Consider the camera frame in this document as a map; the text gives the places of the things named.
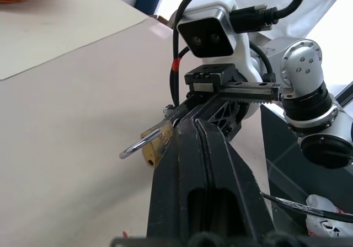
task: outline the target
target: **cable connector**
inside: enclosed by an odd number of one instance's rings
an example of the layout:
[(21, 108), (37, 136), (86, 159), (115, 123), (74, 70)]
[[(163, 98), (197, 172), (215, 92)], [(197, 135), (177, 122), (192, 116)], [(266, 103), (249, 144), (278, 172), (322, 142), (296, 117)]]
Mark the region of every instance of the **cable connector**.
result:
[(262, 76), (264, 83), (275, 83), (276, 82), (276, 74), (274, 73), (265, 73)]
[(267, 9), (266, 4), (231, 11), (229, 19), (236, 33), (258, 32), (271, 30), (277, 24), (274, 13), (277, 8)]

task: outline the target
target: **red tape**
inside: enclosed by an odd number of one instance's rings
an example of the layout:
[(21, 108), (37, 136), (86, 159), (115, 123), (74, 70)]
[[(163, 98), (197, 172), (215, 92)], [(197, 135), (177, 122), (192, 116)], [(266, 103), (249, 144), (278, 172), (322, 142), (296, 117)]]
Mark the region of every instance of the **red tape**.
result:
[(127, 232), (125, 230), (122, 231), (122, 237), (123, 238), (128, 238), (129, 235), (127, 235)]
[(178, 72), (179, 71), (180, 60), (181, 60), (181, 58), (175, 58), (173, 60), (173, 64), (172, 64), (173, 72)]

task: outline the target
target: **camera lens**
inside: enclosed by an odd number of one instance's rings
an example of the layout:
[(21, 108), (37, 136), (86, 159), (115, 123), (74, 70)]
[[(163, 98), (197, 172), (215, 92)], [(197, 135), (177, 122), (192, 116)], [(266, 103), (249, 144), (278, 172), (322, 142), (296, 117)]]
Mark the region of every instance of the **camera lens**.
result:
[(219, 43), (221, 41), (221, 38), (217, 34), (212, 34), (211, 35), (211, 41), (214, 42), (214, 43)]
[(198, 36), (194, 36), (192, 39), (191, 39), (191, 42), (196, 45), (196, 46), (200, 46), (202, 41), (201, 39), (198, 37)]

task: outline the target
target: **white plastic bag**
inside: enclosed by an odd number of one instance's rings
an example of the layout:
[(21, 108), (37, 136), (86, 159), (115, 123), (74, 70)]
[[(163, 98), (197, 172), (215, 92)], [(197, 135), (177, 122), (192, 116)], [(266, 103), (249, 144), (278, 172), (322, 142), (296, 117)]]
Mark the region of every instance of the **white plastic bag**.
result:
[[(327, 198), (310, 195), (306, 199), (308, 206), (326, 210), (335, 213), (344, 213), (337, 208)], [(341, 221), (334, 221), (332, 219), (319, 218), (307, 215), (306, 219), (308, 233), (316, 237), (353, 237), (353, 224)]]

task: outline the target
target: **beige paper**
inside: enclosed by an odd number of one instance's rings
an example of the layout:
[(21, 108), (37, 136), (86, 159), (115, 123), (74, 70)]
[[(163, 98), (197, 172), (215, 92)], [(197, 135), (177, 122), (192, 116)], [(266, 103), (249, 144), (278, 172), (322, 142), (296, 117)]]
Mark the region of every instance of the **beige paper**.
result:
[(26, 0), (0, 4), (0, 80), (146, 18), (121, 0)]

